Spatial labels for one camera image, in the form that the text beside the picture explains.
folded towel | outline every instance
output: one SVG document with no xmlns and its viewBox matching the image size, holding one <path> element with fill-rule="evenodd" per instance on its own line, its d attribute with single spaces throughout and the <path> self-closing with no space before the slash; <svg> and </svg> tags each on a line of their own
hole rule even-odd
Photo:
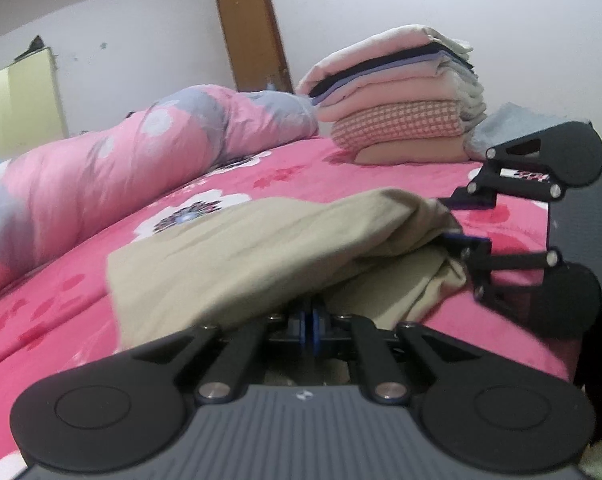
<svg viewBox="0 0 602 480">
<path fill-rule="evenodd" d="M 485 111 L 482 92 L 480 84 L 465 82 L 456 72 L 450 71 L 436 77 L 414 77 L 366 85 L 336 104 L 316 108 L 316 118 L 324 123 L 333 123 L 365 108 L 390 103 L 459 101 L 462 104 L 462 118 L 470 120 Z"/>
<path fill-rule="evenodd" d="M 358 151 L 389 140 L 457 137 L 480 123 L 461 118 L 459 101 L 415 101 L 366 108 L 332 126 L 332 140 L 344 150 Z"/>
<path fill-rule="evenodd" d="M 423 25 L 404 25 L 386 30 L 381 34 L 376 34 L 330 54 L 313 66 L 301 79 L 296 87 L 296 92 L 308 95 L 316 83 L 329 75 L 350 68 L 367 59 L 386 56 L 406 48 L 423 46 L 432 41 L 445 45 L 462 59 L 468 59 L 467 53 L 472 50 L 472 47 L 465 41 L 450 40 L 433 28 Z"/>
<path fill-rule="evenodd" d="M 407 59 L 413 59 L 415 57 L 420 56 L 428 56 L 431 54 L 447 54 L 451 59 L 454 59 L 456 62 L 465 66 L 468 70 L 471 71 L 474 67 L 469 64 L 467 61 L 458 57 L 452 50 L 443 46 L 439 43 L 428 43 L 427 45 L 418 46 L 416 48 L 408 48 L 405 50 L 399 50 L 393 54 L 388 54 L 387 56 L 375 57 L 372 59 L 366 59 L 361 63 L 357 63 L 350 68 L 345 70 L 341 70 L 333 75 L 327 76 L 325 79 L 322 79 L 316 86 L 310 90 L 309 96 L 316 97 L 322 94 L 323 92 L 328 91 L 328 89 L 338 83 L 341 79 L 351 77 L 353 75 L 360 74 L 361 72 L 367 72 L 368 70 L 372 70 L 373 68 L 377 68 L 389 63 L 394 63 L 396 61 L 403 61 Z"/>
<path fill-rule="evenodd" d="M 439 139 L 405 139 L 379 142 L 358 152 L 355 164 L 392 166 L 408 162 L 419 164 L 465 162 L 463 136 Z"/>
<path fill-rule="evenodd" d="M 432 59 L 422 59 L 430 56 L 418 56 L 394 63 L 381 65 L 359 74 L 341 79 L 334 83 L 328 91 L 311 99 L 313 105 L 329 106 L 342 101 L 355 90 L 372 83 L 398 81 L 413 77 L 436 77 L 450 70 L 458 73 L 468 83 L 478 83 L 476 75 L 465 66 L 453 61 L 447 54 L 439 53 Z"/>
<path fill-rule="evenodd" d="M 485 160 L 485 152 L 492 146 L 575 120 L 590 124 L 587 119 L 548 116 L 514 103 L 505 103 L 496 112 L 488 115 L 488 118 L 467 137 L 465 151 L 472 160 Z"/>
</svg>

gray plastic cover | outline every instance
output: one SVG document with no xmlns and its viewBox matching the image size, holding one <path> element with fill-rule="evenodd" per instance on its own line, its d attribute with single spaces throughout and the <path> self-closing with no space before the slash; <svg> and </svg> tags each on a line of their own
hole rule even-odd
<svg viewBox="0 0 602 480">
<path fill-rule="evenodd" d="M 85 479 L 40 466 L 22 480 Z M 431 444 L 408 411 L 365 399 L 357 386 L 250 386 L 235 402 L 200 408 L 169 449 L 98 480 L 584 480 L 575 466 L 504 476 Z"/>
</svg>

dark folded fabric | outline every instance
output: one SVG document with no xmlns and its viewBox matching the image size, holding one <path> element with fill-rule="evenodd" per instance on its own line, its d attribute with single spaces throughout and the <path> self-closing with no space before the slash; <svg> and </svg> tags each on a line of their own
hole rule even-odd
<svg viewBox="0 0 602 480">
<path fill-rule="evenodd" d="M 450 48 L 447 48 L 445 45 L 433 41 L 432 43 L 428 43 L 423 46 L 416 46 L 414 48 L 406 48 L 405 50 L 399 50 L 393 54 L 387 54 L 386 56 L 375 57 L 373 59 L 367 59 L 360 63 L 357 63 L 350 68 L 345 70 L 341 70 L 340 72 L 335 73 L 334 75 L 328 76 L 323 79 L 321 82 L 317 83 L 312 90 L 310 90 L 310 97 L 316 97 L 321 95 L 323 92 L 327 92 L 328 89 L 340 81 L 340 79 L 350 77 L 356 75 L 359 72 L 363 72 L 363 70 L 370 70 L 371 68 L 376 68 L 377 66 L 384 65 L 386 63 L 393 63 L 395 61 L 401 59 L 409 59 L 411 57 L 423 56 L 425 54 L 436 54 L 437 52 L 445 52 L 455 58 L 459 63 L 468 67 L 470 70 L 474 67 L 469 64 L 465 59 L 461 59 L 457 53 L 452 51 Z"/>
</svg>

pink bedsheet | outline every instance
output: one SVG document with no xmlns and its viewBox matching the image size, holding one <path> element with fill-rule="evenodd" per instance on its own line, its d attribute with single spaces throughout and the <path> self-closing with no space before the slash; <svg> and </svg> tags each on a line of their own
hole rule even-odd
<svg viewBox="0 0 602 480">
<path fill-rule="evenodd" d="M 301 140 L 222 168 L 101 231 L 0 299 L 0 459 L 17 450 L 8 417 L 25 388 L 50 374 L 118 349 L 106 260 L 136 238 L 245 200 L 289 196 L 330 202 L 377 187 L 448 196 L 477 163 L 356 166 L 329 139 Z M 496 251 L 545 247 L 541 206 L 510 197 L 488 211 L 460 211 L 469 235 L 488 236 Z M 427 325 L 560 378 L 574 372 L 577 342 L 541 341 L 474 303 L 468 290 L 446 300 Z"/>
</svg>

pink folded shirt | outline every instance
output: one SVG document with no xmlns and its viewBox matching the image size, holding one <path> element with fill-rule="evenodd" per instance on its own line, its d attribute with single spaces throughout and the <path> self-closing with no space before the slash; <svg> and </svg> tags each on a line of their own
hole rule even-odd
<svg viewBox="0 0 602 480">
<path fill-rule="evenodd" d="M 439 31 L 424 25 L 403 25 L 370 36 L 330 54 L 314 65 L 296 86 L 296 93 L 308 95 L 316 83 L 368 59 L 393 54 L 406 48 L 423 46 L 436 41 L 445 45 L 462 59 L 468 59 L 472 47 L 463 40 L 451 40 Z"/>
<path fill-rule="evenodd" d="M 462 118 L 471 120 L 485 111 L 479 83 L 465 82 L 456 72 L 436 77 L 414 77 L 374 83 L 357 89 L 340 102 L 316 108 L 316 118 L 333 123 L 357 111 L 390 103 L 412 101 L 459 101 Z"/>
<path fill-rule="evenodd" d="M 463 150 L 464 137 L 379 142 L 358 152 L 354 163 L 364 166 L 393 166 L 408 162 L 417 164 L 465 162 L 469 157 Z"/>
<path fill-rule="evenodd" d="M 337 88 L 321 101 L 318 106 L 325 107 L 343 101 L 343 99 L 352 95 L 359 88 L 363 88 L 369 84 L 398 81 L 414 77 L 436 77 L 450 71 L 456 72 L 465 82 L 470 84 L 478 82 L 477 77 L 469 69 L 458 62 L 450 60 L 450 57 L 446 54 L 441 54 L 436 59 L 387 68 L 354 78 L 352 81 Z"/>
</svg>

